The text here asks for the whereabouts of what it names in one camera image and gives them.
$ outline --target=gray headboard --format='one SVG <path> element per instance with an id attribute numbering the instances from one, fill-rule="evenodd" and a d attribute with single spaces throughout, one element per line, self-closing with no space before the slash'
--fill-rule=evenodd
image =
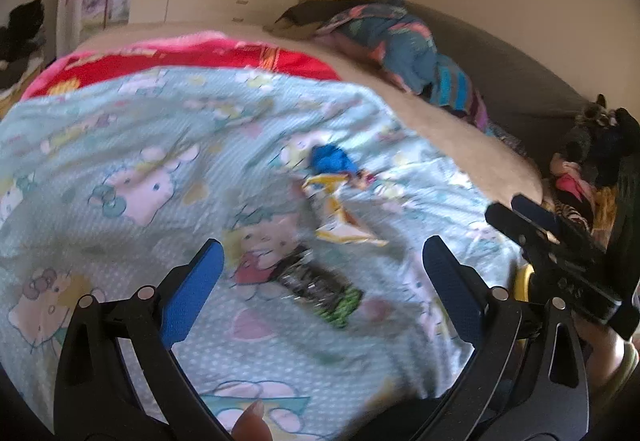
<path id="1" fill-rule="evenodd" d="M 543 174 L 561 137 L 586 100 L 558 76 L 515 47 L 471 24 L 408 2 L 423 19 L 438 51 L 451 56 L 486 101 L 489 118 L 523 141 Z"/>

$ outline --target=light blue blanket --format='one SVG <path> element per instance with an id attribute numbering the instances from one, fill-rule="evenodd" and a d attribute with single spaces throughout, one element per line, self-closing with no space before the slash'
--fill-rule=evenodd
<path id="1" fill-rule="evenodd" d="M 388 246 L 315 238 L 300 184 L 326 142 L 375 173 L 340 196 Z M 275 441 L 334 439 L 399 396 L 452 385 L 471 347 L 424 273 L 426 238 L 441 235 L 489 286 L 518 257 L 468 177 L 371 90 L 254 69 L 151 70 L 20 103 L 0 123 L 0 184 L 0 362 L 50 427 L 78 298 L 128 298 L 209 237 L 225 274 L 174 352 L 225 426 L 263 398 Z M 300 242 L 364 291 L 346 329 L 266 282 Z"/>

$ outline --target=bed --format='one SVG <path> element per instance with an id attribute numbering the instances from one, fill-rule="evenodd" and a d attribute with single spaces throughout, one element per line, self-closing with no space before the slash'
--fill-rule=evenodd
<path id="1" fill-rule="evenodd" d="M 441 395 L 471 347 L 424 273 L 422 243 L 440 234 L 489 286 L 507 286 L 518 248 L 483 212 L 517 193 L 540 201 L 537 169 L 335 52 L 255 26 L 127 26 L 80 51 L 97 56 L 149 39 L 162 47 L 158 39 L 203 30 L 224 33 L 235 48 L 266 42 L 306 53 L 342 82 L 167 66 L 15 106 L 0 126 L 8 376 L 51 427 L 56 362 L 78 297 L 129 297 L 214 237 L 225 246 L 225 276 L 174 353 L 226 427 L 260 397 L 276 441 L 336 439 L 399 399 Z M 387 246 L 315 236 L 317 215 L 300 185 L 304 153 L 324 142 L 375 174 L 370 189 L 345 188 L 340 199 Z M 346 329 L 266 280 L 299 243 L 364 291 Z M 143 405 L 161 417 L 123 350 Z"/>

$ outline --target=teal fabric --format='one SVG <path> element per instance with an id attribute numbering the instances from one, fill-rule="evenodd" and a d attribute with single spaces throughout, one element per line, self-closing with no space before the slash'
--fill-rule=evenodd
<path id="1" fill-rule="evenodd" d="M 145 74 L 162 82 L 133 93 Z M 300 184 L 323 143 L 376 175 L 340 199 L 388 246 L 315 238 Z M 468 177 L 359 85 L 254 69 L 143 72 L 16 105 L 0 122 L 0 169 L 0 362 L 49 427 L 79 296 L 156 285 L 210 237 L 225 247 L 225 272 L 174 353 L 225 426 L 263 398 L 276 441 L 334 439 L 399 394 L 452 385 L 472 348 L 424 273 L 426 238 L 442 236 L 489 286 L 507 284 L 518 259 Z M 346 329 L 266 282 L 299 243 L 364 291 Z M 159 416 L 126 345 L 124 357 Z"/>

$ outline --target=yellow and white wrapper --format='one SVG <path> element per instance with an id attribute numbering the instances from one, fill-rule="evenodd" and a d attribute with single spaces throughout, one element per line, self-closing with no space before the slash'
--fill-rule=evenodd
<path id="1" fill-rule="evenodd" d="M 388 241 L 376 237 L 340 204 L 338 193 L 348 182 L 349 177 L 342 174 L 320 174 L 306 179 L 302 188 L 321 223 L 316 237 L 335 244 L 385 246 Z"/>

